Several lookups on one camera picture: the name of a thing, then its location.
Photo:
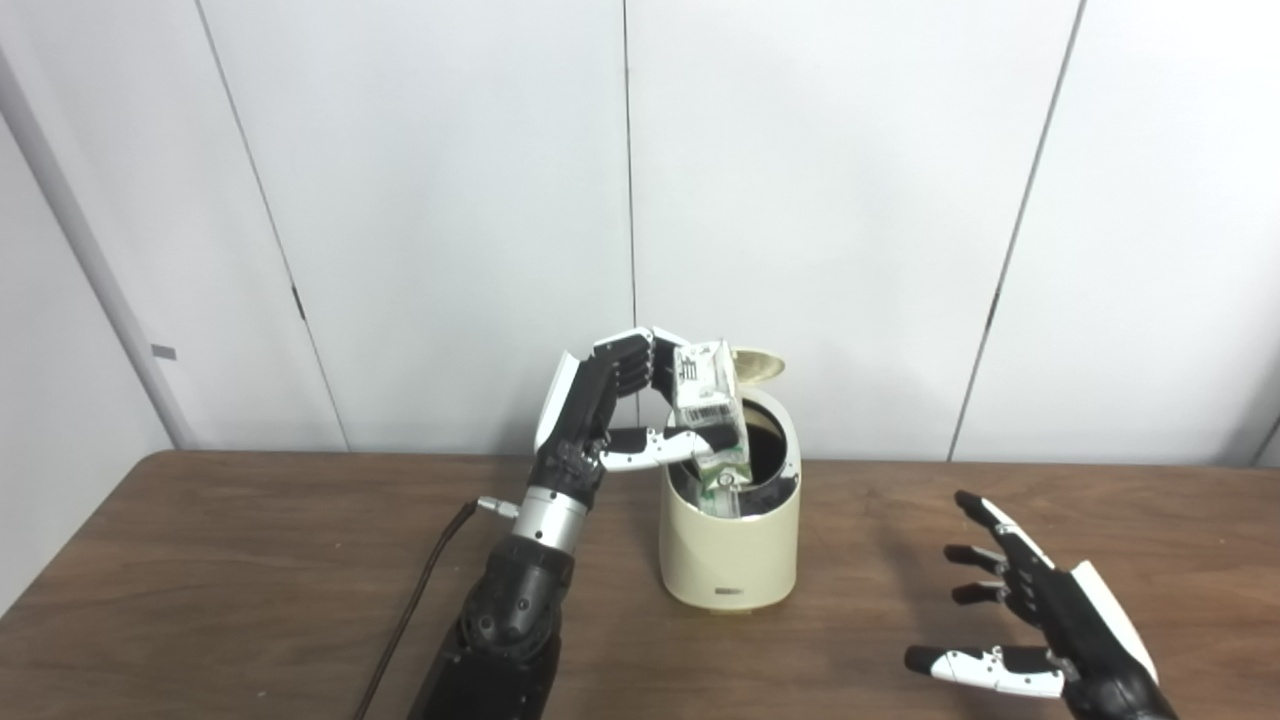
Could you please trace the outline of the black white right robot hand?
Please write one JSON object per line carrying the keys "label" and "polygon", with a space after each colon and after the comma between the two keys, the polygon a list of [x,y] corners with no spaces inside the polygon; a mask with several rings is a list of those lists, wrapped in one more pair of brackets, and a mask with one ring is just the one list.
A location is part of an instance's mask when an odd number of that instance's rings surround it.
{"label": "black white right robot hand", "polygon": [[938,682],[1000,694],[1061,700],[1074,719],[1175,719],[1152,656],[1094,565],[1057,566],[1002,509],[959,489],[955,503],[998,544],[947,544],[957,565],[992,575],[952,589],[957,605],[998,603],[1042,633],[1042,646],[913,644],[905,667]]}

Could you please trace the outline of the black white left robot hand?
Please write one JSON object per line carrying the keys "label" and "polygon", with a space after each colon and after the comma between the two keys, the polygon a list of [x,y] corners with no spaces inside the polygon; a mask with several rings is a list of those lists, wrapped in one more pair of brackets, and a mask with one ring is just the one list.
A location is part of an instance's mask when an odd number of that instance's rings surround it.
{"label": "black white left robot hand", "polygon": [[586,359],[563,354],[535,433],[529,484],[593,505],[609,473],[709,459],[745,441],[737,421],[612,428],[622,398],[653,389],[675,400],[675,351],[686,340],[636,327],[599,340]]}

